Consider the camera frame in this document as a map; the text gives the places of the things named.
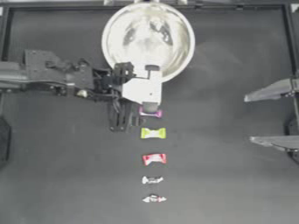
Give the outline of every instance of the black table surface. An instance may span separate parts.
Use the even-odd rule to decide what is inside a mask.
[[[100,34],[112,10],[18,11],[8,59],[24,49],[107,65]],[[291,74],[279,10],[183,11],[197,36],[191,64],[163,86],[167,139],[142,140],[140,129],[108,131],[107,107],[82,99],[11,94],[4,114],[12,154],[0,171],[0,223],[295,223],[299,167],[286,154],[249,141],[283,134],[291,99],[246,104],[245,94]],[[169,164],[144,167],[163,152]],[[142,177],[163,176],[159,185]],[[161,204],[142,198],[158,193]]]

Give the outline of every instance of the candy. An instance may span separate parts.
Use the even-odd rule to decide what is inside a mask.
[[[166,197],[161,197],[156,194],[151,194],[150,196],[147,196],[146,198],[143,198],[143,202],[150,203],[150,202],[165,202],[167,201]]]
[[[148,178],[147,176],[144,176],[143,177],[143,184],[144,185],[146,184],[148,184],[148,185],[151,185],[151,184],[159,184],[163,180],[165,180],[163,177],[161,177],[161,178]]]
[[[150,154],[143,155],[144,165],[150,165],[152,162],[167,163],[166,154]]]
[[[154,114],[147,114],[143,110],[143,107],[139,108],[139,115],[140,116],[155,116],[158,118],[163,117],[163,111],[161,109],[158,109],[158,111]]]
[[[166,138],[166,128],[161,129],[142,128],[142,138],[144,139],[151,137]]]

